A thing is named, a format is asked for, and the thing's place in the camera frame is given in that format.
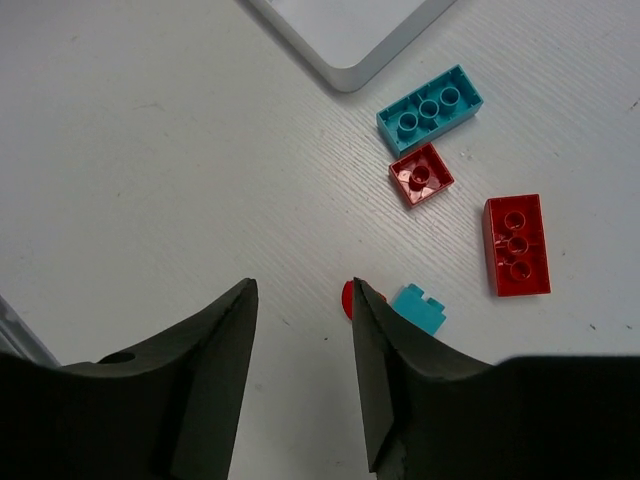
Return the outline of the long red lego brick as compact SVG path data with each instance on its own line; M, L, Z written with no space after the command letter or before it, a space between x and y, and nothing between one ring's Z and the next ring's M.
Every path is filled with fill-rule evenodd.
M551 292L539 195L488 199L482 226L489 284L496 296Z

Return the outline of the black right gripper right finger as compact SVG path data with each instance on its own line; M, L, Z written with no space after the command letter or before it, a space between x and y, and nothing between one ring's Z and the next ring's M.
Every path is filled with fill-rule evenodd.
M635 479L639 359L516 356L487 364L353 285L368 467L380 479Z

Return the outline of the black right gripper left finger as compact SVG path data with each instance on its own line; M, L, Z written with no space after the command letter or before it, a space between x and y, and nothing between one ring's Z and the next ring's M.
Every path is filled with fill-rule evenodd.
M257 310L244 279L140 343L62 365L3 305L2 477L226 478Z

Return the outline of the small teal lego brick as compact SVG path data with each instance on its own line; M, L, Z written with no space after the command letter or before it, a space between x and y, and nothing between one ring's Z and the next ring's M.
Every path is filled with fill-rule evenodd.
M391 302L392 309L422 331L434 336L446 320L444 305L410 283L399 290Z

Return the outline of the red round-stud lego brick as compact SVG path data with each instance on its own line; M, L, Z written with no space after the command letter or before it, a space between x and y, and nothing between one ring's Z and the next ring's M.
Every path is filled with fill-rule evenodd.
M343 311L349 320L353 319L353 295L354 295L354 281L348 280L345 282L342 294L341 303Z

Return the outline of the small red lego brick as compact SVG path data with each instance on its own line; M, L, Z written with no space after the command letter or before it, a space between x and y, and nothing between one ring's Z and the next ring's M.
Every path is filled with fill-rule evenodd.
M408 208L423 204L455 182L432 143L393 162L389 175Z

